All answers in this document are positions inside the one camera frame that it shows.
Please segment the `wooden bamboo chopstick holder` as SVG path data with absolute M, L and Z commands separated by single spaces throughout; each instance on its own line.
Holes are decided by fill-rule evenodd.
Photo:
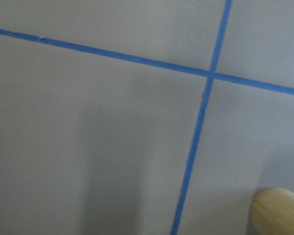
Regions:
M 249 219 L 260 235 L 294 235 L 294 193 L 269 188 L 252 200 Z

